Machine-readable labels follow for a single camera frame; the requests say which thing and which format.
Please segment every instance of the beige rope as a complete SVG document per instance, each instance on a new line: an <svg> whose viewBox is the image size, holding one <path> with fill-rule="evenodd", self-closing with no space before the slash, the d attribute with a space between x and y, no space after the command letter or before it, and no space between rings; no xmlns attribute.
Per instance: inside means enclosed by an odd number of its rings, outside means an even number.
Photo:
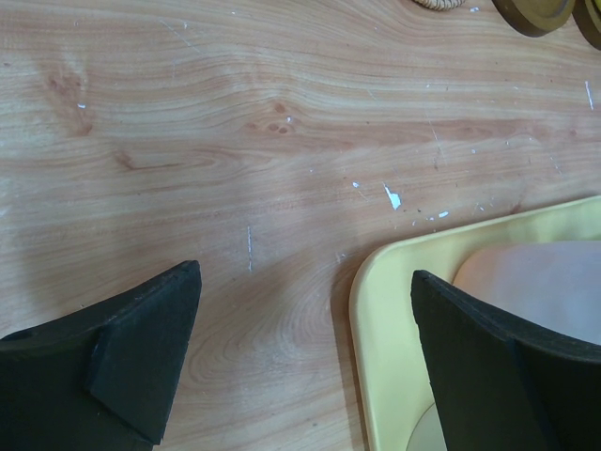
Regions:
<svg viewBox="0 0 601 451"><path fill-rule="evenodd" d="M463 5L466 0L414 0L423 7L435 9L436 11L446 11Z"/></svg>

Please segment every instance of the wooden table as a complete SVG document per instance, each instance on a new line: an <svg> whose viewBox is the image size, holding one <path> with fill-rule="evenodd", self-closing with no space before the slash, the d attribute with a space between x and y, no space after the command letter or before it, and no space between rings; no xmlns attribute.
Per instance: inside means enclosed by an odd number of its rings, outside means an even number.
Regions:
<svg viewBox="0 0 601 451"><path fill-rule="evenodd" d="M601 54L573 20L528 39L484 0L0 0L0 37L0 333L198 259L161 450L364 449L361 262L601 191Z"/></svg>

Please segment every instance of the brown disc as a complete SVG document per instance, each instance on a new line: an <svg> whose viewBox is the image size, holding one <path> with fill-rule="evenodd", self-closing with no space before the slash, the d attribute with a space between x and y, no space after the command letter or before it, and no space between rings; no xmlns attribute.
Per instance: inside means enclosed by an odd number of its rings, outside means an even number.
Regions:
<svg viewBox="0 0 601 451"><path fill-rule="evenodd" d="M557 30L570 17L575 0L493 0L515 30L526 36L543 36Z"/></svg>
<svg viewBox="0 0 601 451"><path fill-rule="evenodd" d="M576 0L574 20L589 43L601 50L601 12L594 0Z"/></svg>

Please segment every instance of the yellow tray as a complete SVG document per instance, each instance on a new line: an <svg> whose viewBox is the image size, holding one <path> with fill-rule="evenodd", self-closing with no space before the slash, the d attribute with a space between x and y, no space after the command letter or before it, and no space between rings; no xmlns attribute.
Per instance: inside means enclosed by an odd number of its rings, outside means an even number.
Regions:
<svg viewBox="0 0 601 451"><path fill-rule="evenodd" d="M370 449L407 450L413 430L434 404L411 310L413 271L428 270L453 282L477 249L599 240L600 225L601 195L396 242L367 258L350 292L350 322Z"/></svg>

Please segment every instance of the brown round object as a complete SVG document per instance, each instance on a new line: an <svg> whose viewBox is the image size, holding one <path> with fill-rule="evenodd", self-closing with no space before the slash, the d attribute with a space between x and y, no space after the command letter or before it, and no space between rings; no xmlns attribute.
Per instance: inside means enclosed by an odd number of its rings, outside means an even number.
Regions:
<svg viewBox="0 0 601 451"><path fill-rule="evenodd" d="M601 12L593 0L576 0L574 20L589 43L601 50Z"/></svg>
<svg viewBox="0 0 601 451"><path fill-rule="evenodd" d="M575 0L493 0L515 30L531 37L557 30L570 17Z"/></svg>
<svg viewBox="0 0 601 451"><path fill-rule="evenodd" d="M423 7L434 9L436 11L447 11L463 5L466 0L415 0Z"/></svg>

